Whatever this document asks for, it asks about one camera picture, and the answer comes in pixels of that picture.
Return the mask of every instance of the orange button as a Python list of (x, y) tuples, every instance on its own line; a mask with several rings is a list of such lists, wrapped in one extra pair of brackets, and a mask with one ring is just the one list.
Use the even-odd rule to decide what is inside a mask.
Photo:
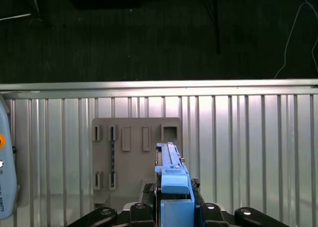
[(5, 138), (3, 134), (0, 134), (0, 149), (3, 149), (5, 145)]

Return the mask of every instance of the blue plastic part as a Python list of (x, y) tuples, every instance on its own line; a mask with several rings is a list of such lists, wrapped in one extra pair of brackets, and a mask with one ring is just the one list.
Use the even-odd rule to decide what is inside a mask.
[(9, 218), (14, 210), (16, 197), (16, 174), (11, 144), (11, 135), (6, 111), (0, 102), (0, 134), (5, 138), (5, 144), (0, 149), (0, 220)]
[(161, 192), (188, 196), (181, 200), (161, 200), (161, 227), (193, 227), (194, 195), (187, 167), (180, 161), (180, 153), (173, 143), (157, 144), (157, 148), (162, 153), (162, 166), (155, 167), (155, 172), (161, 174)]

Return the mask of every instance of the gray pegboard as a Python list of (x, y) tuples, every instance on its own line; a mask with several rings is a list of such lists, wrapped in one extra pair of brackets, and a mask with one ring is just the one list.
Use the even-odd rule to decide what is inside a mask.
[(94, 119), (95, 206), (107, 205), (120, 211), (126, 203), (138, 201), (142, 183), (155, 179), (156, 144), (173, 142), (182, 147), (181, 127), (179, 118)]

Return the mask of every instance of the dark floor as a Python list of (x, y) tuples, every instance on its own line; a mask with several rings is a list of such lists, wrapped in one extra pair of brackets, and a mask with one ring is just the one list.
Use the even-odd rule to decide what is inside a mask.
[[(218, 0), (218, 55), (200, 0), (86, 11), (69, 0), (39, 0), (55, 29), (30, 19), (0, 22), (0, 82), (273, 78), (302, 2)], [(18, 11), (24, 8), (0, 0), (0, 15)], [(318, 77), (311, 57), (317, 35), (314, 13), (304, 7), (278, 78)]]

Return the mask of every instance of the screw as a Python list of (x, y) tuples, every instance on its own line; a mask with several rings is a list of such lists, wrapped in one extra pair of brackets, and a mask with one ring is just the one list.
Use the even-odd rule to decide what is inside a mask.
[(241, 212), (244, 214), (244, 215), (247, 215), (249, 216), (251, 214), (251, 212), (249, 210), (246, 210), (246, 209), (243, 209), (241, 210)]
[(206, 207), (207, 207), (209, 210), (213, 210), (213, 209), (214, 209), (214, 205), (212, 205), (212, 204), (206, 204)]
[(111, 213), (111, 211), (109, 209), (104, 209), (100, 212), (102, 215), (107, 216)]
[(138, 204), (136, 205), (136, 208), (137, 208), (137, 209), (143, 209), (144, 207), (145, 207), (145, 205), (142, 204), (142, 203), (138, 203)]

